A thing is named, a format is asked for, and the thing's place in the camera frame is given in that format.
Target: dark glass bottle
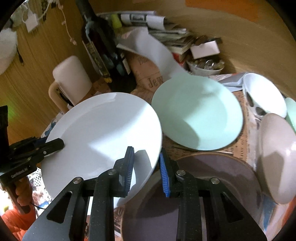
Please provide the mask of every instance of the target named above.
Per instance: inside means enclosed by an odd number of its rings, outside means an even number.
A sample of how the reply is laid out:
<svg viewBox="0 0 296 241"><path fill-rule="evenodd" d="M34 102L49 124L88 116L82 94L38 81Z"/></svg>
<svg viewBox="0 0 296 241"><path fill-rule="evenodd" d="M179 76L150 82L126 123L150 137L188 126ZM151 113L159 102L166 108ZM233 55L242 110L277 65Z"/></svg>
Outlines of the dark glass bottle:
<svg viewBox="0 0 296 241"><path fill-rule="evenodd" d="M136 80L124 53L116 48L113 29L108 21L96 16L88 0L76 0L76 5L84 20L82 41L101 76L112 91L130 93Z"/></svg>

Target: metal bolt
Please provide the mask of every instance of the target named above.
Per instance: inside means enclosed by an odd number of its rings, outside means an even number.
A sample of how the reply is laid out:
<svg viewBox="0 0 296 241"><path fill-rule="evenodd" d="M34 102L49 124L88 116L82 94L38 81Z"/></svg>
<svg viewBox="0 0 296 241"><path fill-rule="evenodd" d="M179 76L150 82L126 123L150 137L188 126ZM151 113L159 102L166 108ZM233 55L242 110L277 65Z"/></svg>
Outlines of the metal bolt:
<svg viewBox="0 0 296 241"><path fill-rule="evenodd" d="M178 176L184 176L185 174L186 174L186 172L184 170L180 169L180 170L177 171Z"/></svg>
<svg viewBox="0 0 296 241"><path fill-rule="evenodd" d="M114 175L114 174L116 174L116 169L110 169L110 170L108 170L108 174L109 175Z"/></svg>
<svg viewBox="0 0 296 241"><path fill-rule="evenodd" d="M81 177L76 177L73 179L73 183L75 183L75 184L81 183L81 181L82 181Z"/></svg>
<svg viewBox="0 0 296 241"><path fill-rule="evenodd" d="M211 179L211 182L212 182L213 184L219 184L220 180L219 180L218 178L216 178L216 177L213 177L213 178Z"/></svg>

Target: beige bowl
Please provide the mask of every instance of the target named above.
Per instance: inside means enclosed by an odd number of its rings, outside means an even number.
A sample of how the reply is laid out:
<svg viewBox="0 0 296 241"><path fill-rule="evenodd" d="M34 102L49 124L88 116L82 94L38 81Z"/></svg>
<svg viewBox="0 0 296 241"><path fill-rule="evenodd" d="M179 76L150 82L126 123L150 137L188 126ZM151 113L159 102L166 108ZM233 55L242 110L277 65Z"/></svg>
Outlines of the beige bowl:
<svg viewBox="0 0 296 241"><path fill-rule="evenodd" d="M259 128L257 173L263 191L278 204L296 195L296 135L284 118L263 117Z"/></svg>

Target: orange sleeve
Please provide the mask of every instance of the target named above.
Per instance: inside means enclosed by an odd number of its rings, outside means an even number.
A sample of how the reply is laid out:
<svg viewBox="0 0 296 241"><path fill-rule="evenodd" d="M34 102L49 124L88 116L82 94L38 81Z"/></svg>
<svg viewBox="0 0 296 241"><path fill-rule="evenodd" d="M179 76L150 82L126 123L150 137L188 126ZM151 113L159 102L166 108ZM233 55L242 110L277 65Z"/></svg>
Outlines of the orange sleeve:
<svg viewBox="0 0 296 241"><path fill-rule="evenodd" d="M31 206L31 211L24 215L21 215L16 208L7 210L2 215L2 219L13 235L21 241L26 231L36 220L35 208Z"/></svg>

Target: beige wall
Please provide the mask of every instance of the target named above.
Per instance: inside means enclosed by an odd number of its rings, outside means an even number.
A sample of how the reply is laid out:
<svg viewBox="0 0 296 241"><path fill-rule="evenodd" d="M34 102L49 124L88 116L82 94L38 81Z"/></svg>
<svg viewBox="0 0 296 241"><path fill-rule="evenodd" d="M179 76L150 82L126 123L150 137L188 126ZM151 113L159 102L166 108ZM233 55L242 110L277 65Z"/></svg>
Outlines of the beige wall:
<svg viewBox="0 0 296 241"><path fill-rule="evenodd" d="M24 24L17 29L19 51L25 66L21 66L16 57L0 76L0 105L9 106L11 143L39 136L58 113L47 91L53 82L52 70L59 62L77 55L91 80L98 78L81 42L82 18L75 1L61 2L69 32L78 45L70 43L65 26L61 25L61 11L58 8L49 9L47 20L38 27L35 35L28 34ZM40 15L39 1L30 0L30 3ZM250 12L252 16L244 16L252 21L225 10L189 8L184 0L90 0L90 3L96 12L157 10L197 33L222 37L221 52L227 63L226 71L258 72L271 79L282 92L296 98L296 44L281 18L265 0L251 1L257 17L254 18L254 11ZM208 7L202 7L212 9L211 4L212 1Z"/></svg>

